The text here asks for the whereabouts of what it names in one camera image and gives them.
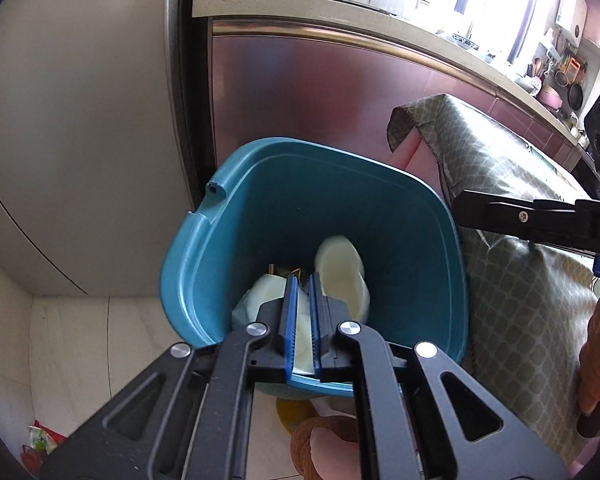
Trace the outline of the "person's right hand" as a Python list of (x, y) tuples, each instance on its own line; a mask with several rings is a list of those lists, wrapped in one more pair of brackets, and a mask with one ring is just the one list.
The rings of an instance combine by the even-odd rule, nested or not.
[(581, 348), (579, 362), (578, 404), (581, 412), (589, 415), (600, 403), (600, 298), (588, 321), (588, 338)]

